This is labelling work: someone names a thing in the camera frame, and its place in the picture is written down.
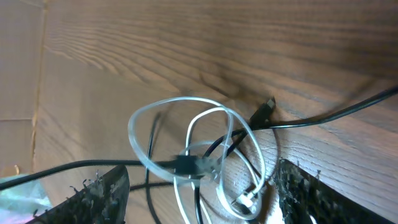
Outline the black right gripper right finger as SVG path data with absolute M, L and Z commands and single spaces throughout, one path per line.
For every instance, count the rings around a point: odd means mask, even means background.
M 348 199 L 318 177 L 281 159 L 275 181 L 285 223 L 384 224 L 391 221 Z

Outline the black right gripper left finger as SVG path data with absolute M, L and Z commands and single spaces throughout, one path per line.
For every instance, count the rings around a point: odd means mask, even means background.
M 60 205 L 33 215 L 27 224 L 124 223 L 130 183 L 127 169 L 118 165 Z

